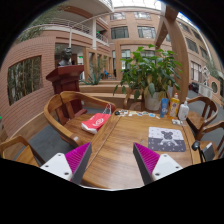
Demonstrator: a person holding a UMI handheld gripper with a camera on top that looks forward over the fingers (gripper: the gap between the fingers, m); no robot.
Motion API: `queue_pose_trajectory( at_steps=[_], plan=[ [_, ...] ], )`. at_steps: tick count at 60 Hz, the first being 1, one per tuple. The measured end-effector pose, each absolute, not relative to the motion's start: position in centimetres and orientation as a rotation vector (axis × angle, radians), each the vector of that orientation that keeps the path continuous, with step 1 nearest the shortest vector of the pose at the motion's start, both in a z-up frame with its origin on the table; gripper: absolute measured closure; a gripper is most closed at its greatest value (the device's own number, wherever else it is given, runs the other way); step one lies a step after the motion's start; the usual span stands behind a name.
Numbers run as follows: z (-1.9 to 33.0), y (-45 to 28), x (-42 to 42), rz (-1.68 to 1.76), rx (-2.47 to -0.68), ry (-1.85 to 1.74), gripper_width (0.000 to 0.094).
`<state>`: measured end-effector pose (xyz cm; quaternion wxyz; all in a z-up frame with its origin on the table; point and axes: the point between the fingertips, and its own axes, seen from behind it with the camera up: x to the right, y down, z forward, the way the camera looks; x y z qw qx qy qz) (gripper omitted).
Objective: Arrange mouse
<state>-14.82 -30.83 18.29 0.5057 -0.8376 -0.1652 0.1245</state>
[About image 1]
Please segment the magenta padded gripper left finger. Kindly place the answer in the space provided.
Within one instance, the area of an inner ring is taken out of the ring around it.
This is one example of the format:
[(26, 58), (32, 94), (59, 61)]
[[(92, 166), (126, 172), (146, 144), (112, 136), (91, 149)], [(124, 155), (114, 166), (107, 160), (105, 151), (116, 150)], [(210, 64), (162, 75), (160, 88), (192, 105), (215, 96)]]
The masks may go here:
[(66, 154), (57, 153), (41, 169), (79, 185), (91, 153), (92, 144), (86, 143)]

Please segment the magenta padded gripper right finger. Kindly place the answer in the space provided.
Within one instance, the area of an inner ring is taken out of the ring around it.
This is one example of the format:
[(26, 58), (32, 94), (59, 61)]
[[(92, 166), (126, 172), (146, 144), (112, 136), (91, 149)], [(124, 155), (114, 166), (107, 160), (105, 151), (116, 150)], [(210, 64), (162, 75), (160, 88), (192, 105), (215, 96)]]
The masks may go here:
[(133, 154), (145, 185), (182, 169), (168, 154), (159, 155), (138, 143), (133, 144)]

